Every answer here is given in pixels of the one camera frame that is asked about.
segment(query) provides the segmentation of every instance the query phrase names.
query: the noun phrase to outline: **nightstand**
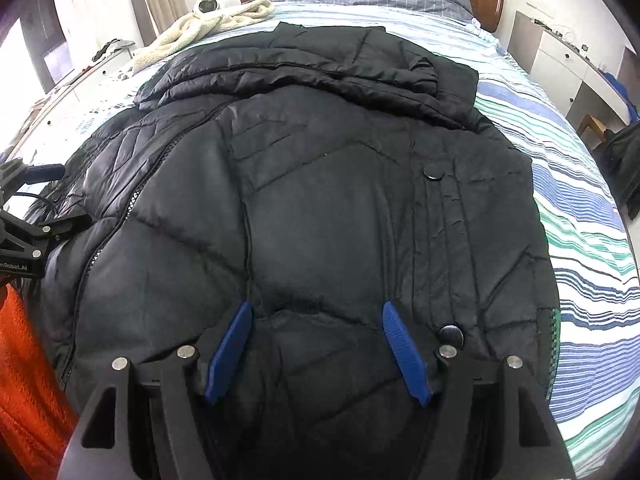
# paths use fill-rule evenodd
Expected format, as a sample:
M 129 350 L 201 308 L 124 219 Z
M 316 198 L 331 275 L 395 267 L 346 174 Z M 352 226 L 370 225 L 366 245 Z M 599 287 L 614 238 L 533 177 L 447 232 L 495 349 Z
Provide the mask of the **nightstand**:
M 600 70 L 521 12 L 516 12 L 507 50 L 574 128 L 585 115 L 613 131 L 629 124 L 624 99 Z

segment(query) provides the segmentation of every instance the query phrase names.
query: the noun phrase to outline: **bed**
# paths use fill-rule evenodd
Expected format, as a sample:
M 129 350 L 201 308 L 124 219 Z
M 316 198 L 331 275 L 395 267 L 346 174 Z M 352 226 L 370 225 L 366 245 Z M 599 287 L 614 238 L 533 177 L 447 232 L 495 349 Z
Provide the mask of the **bed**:
M 486 30 L 491 20 L 499 20 L 501 0 L 488 7 L 470 0 L 473 14 L 467 11 L 466 20 L 440 11 L 397 8 L 389 0 L 383 7 L 354 1 L 359 4 L 280 0 L 267 21 L 197 44 L 273 30 L 280 21 L 305 27 L 382 26 L 478 71 L 476 107 L 532 158 L 534 198 L 561 300 L 550 407 L 578 476 L 596 471 L 622 436 L 640 392 L 638 271 L 606 183 L 565 118 Z M 484 13 L 494 7 L 495 12 Z M 25 142 L 20 155 L 36 164 L 64 162 L 101 124 L 133 106 L 140 85 L 162 63 L 114 81 L 68 135 L 39 146 Z

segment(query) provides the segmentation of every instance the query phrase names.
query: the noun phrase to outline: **orange towel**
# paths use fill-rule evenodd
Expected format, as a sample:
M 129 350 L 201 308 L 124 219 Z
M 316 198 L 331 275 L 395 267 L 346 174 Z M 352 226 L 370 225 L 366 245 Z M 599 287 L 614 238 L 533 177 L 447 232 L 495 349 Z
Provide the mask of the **orange towel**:
M 33 480 L 54 480 L 78 417 L 16 291 L 0 290 L 0 433 Z

